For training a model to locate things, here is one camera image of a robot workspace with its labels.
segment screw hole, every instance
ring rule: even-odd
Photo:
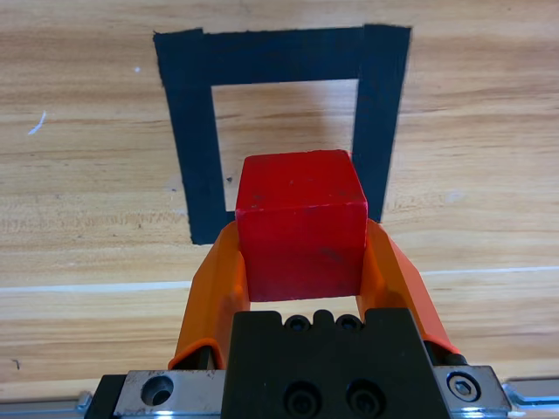
[[[310,382],[297,381],[287,388],[284,402],[291,417],[310,419],[321,409],[321,394]]]
[[[367,380],[356,380],[349,385],[347,401],[351,410],[362,419],[377,418],[386,407],[381,389]]]
[[[295,332],[304,332],[311,328],[311,324],[305,316],[296,314],[287,319],[286,327]]]
[[[361,321],[356,316],[351,314],[344,314],[340,316],[335,324],[344,330],[360,330],[362,326]]]
[[[166,375],[152,377],[141,388],[141,400],[148,406],[159,406],[171,397],[174,387]]]

